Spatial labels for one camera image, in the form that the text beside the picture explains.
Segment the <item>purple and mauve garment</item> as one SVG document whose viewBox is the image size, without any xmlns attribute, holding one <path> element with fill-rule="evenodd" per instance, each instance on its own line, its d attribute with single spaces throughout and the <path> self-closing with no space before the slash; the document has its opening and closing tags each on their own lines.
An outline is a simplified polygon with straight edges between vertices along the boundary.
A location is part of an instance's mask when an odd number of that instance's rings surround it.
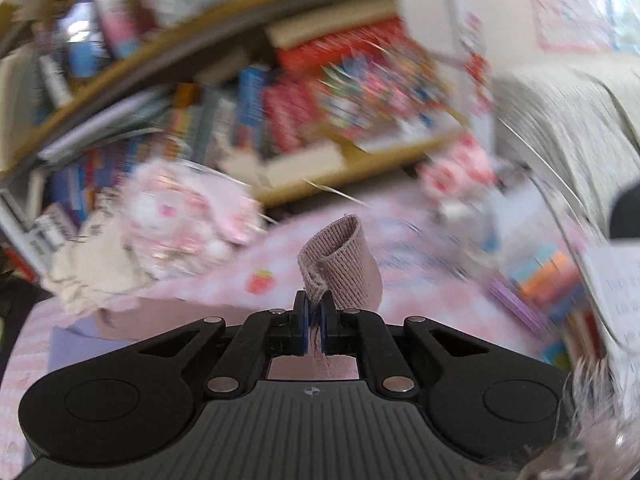
<svg viewBox="0 0 640 480">
<path fill-rule="evenodd" d="M 364 236 L 360 219 L 339 218 L 311 237 L 297 256 L 310 302 L 319 312 L 320 300 L 332 294 L 338 310 L 376 311 L 383 282 Z M 219 316 L 240 325 L 255 310 L 248 307 L 206 306 L 182 299 L 137 298 L 122 312 L 101 309 L 67 328 L 51 332 L 49 373 L 118 350 L 203 318 Z M 355 367 L 345 358 L 322 356 L 316 341 L 306 356 L 281 356 L 271 363 L 269 377 L 282 380 L 333 380 L 350 376 Z"/>
</svg>

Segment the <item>pink white plush bunny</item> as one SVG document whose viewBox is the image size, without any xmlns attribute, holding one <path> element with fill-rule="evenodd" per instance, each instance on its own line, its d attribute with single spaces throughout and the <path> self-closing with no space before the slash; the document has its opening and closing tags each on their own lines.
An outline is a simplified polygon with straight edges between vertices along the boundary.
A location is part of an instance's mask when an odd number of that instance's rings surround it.
<svg viewBox="0 0 640 480">
<path fill-rule="evenodd" d="M 157 281 L 206 273 L 265 233 L 247 185 L 208 169 L 153 158 L 120 188 L 127 246 Z"/>
</svg>

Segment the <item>cream canvas tote bag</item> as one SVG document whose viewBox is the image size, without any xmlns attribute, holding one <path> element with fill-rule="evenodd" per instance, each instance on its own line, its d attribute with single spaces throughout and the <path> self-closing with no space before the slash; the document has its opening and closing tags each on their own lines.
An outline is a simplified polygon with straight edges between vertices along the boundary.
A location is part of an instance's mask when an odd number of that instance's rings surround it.
<svg viewBox="0 0 640 480">
<path fill-rule="evenodd" d="M 119 213 L 118 201 L 107 198 L 54 253 L 42 286 L 60 300 L 66 314 L 91 314 L 108 300 L 152 283 L 122 238 Z"/>
</svg>

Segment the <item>clear box of beads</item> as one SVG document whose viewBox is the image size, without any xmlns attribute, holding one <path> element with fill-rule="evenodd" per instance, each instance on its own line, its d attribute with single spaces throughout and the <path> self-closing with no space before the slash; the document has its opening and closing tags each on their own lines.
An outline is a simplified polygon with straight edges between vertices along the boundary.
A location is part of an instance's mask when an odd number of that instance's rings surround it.
<svg viewBox="0 0 640 480">
<path fill-rule="evenodd" d="M 368 154 L 465 125 L 436 61 L 413 42 L 375 44 L 324 66 L 317 96 L 332 131 Z"/>
</svg>

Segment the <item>wooden white-framed bookshelf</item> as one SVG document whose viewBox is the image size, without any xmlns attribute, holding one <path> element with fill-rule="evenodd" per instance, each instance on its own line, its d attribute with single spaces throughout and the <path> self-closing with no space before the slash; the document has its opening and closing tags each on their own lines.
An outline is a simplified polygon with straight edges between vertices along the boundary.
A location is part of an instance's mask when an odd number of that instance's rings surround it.
<svg viewBox="0 0 640 480">
<path fill-rule="evenodd" d="M 151 157 L 209 166 L 274 208 L 417 162 L 462 128 L 368 154 L 332 131 L 322 68 L 415 42 L 400 0 L 127 0 L 112 55 L 94 0 L 41 0 L 1 45 L 3 249 L 32 279 L 96 196 Z"/>
</svg>

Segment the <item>grey knitted cloth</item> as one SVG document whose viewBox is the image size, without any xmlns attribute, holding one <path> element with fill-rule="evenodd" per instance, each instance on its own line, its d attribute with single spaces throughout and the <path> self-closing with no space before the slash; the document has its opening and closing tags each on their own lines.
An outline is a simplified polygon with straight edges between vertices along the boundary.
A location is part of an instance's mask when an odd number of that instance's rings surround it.
<svg viewBox="0 0 640 480">
<path fill-rule="evenodd" d="M 639 181 L 639 63 L 523 65 L 495 76 L 496 118 L 575 193 L 603 234 L 618 196 Z"/>
</svg>

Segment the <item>pink blue spray bottle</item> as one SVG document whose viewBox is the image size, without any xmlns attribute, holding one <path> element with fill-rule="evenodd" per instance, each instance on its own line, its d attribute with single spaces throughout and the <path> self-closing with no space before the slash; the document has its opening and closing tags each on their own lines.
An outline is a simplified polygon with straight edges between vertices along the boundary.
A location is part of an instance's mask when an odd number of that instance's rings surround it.
<svg viewBox="0 0 640 480">
<path fill-rule="evenodd" d="M 127 0 L 94 0 L 96 12 L 112 55 L 129 58 L 140 48 L 141 32 Z"/>
</svg>

